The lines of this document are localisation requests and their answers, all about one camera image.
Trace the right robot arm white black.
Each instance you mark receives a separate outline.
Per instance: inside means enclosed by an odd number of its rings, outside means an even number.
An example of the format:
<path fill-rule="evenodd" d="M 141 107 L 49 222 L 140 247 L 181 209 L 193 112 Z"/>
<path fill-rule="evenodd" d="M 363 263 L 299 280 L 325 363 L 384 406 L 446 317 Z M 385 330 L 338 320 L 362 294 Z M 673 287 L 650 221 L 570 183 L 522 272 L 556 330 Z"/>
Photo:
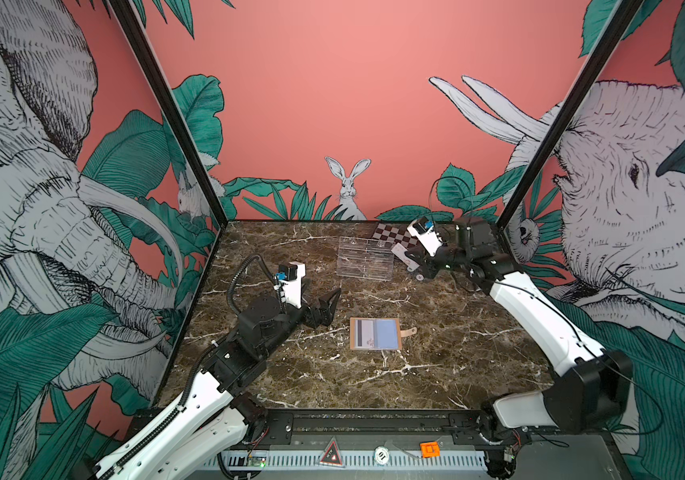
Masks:
<path fill-rule="evenodd" d="M 419 242 L 408 249 L 426 278 L 441 270 L 461 272 L 502 306 L 536 342 L 552 368 L 546 390 L 502 396 L 491 404 L 497 430 L 551 427 L 580 434 L 624 414 L 633 364 L 607 350 L 569 320 L 535 286 L 495 224 L 470 215 L 454 223 L 454 242 L 444 241 L 422 216 L 407 228 Z"/>

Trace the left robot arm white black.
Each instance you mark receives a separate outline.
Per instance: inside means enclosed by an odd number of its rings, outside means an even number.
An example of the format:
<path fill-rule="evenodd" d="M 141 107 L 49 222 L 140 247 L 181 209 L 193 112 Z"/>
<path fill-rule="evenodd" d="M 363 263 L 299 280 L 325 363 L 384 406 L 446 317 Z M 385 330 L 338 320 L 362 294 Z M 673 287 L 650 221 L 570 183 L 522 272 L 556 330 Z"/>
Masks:
<path fill-rule="evenodd" d="M 293 306 L 272 295 L 252 300 L 238 313 L 236 327 L 194 365 L 176 402 L 102 458 L 92 478 L 186 479 L 204 462 L 242 443 L 266 416 L 246 388 L 298 327 L 330 325 L 340 295 L 336 289 L 316 306 Z"/>

